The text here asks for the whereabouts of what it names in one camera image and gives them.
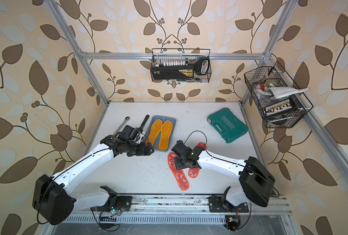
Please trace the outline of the yellow insole horizontal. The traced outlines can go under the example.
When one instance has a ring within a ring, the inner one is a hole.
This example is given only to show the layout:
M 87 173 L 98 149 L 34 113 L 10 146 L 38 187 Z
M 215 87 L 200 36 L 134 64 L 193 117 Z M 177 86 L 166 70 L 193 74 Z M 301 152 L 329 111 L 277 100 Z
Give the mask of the yellow insole horizontal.
M 161 132 L 162 125 L 163 125 L 163 121 L 160 119 L 157 119 L 152 123 L 150 132 L 148 135 L 148 143 L 150 143 L 151 145 L 154 145 L 156 138 Z

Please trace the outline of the red insole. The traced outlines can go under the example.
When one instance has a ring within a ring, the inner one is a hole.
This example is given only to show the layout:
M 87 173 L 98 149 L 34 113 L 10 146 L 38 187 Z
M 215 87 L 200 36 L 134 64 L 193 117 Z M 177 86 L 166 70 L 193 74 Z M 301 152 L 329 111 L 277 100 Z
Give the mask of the red insole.
M 206 144 L 203 143 L 203 142 L 198 143 L 197 146 L 198 146 L 198 147 L 202 147 L 202 148 L 204 148 L 204 149 L 207 148 L 207 147 L 206 147 Z M 190 178 L 195 179 L 195 178 L 197 178 L 197 176 L 198 176 L 198 174 L 199 174 L 199 171 L 200 171 L 199 168 L 191 168 L 191 169 L 189 169 L 189 171 L 188 171 L 188 176 L 189 176 Z
M 176 164 L 175 164 L 175 158 L 176 158 L 176 154 L 174 154 L 173 152 L 170 152 L 168 155 L 168 165 L 169 168 L 172 172 L 172 174 L 174 175 L 176 182 L 180 188 L 181 191 L 186 191 L 189 189 L 189 182 L 183 172 L 183 170 L 177 170 L 176 168 Z

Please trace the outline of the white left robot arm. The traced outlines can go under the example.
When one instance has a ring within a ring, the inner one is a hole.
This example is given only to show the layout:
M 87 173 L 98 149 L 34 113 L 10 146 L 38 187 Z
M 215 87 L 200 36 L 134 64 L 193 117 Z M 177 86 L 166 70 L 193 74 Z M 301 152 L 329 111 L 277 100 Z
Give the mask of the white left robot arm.
M 150 156 L 154 149 L 151 143 L 136 140 L 141 135 L 139 128 L 127 125 L 122 132 L 108 135 L 88 154 L 68 168 L 52 176 L 43 175 L 35 184 L 33 208 L 51 225 L 66 220 L 73 212 L 100 207 L 111 210 L 116 205 L 117 193 L 108 186 L 83 193 L 76 187 L 103 164 L 119 154 L 127 156 Z

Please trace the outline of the yellow insole vertical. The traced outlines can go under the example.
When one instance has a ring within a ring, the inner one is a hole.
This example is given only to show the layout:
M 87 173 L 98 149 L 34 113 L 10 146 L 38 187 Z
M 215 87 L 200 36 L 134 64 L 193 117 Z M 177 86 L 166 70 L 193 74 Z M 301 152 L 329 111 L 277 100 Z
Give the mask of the yellow insole vertical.
M 170 120 L 167 120 L 163 123 L 161 132 L 160 132 L 160 141 L 157 146 L 160 150 L 167 150 L 169 147 L 169 139 L 173 131 L 173 123 Z

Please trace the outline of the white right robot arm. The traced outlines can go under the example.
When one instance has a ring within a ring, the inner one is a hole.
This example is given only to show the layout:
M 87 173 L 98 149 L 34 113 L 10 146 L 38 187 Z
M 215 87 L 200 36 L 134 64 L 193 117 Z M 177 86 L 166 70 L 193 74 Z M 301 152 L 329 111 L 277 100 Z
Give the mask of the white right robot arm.
M 221 156 L 196 146 L 187 147 L 179 140 L 172 148 L 177 170 L 185 168 L 209 169 L 233 178 L 237 185 L 228 186 L 223 195 L 211 196 L 211 212 L 236 212 L 244 203 L 267 207 L 274 189 L 275 178 L 255 157 L 239 160 Z

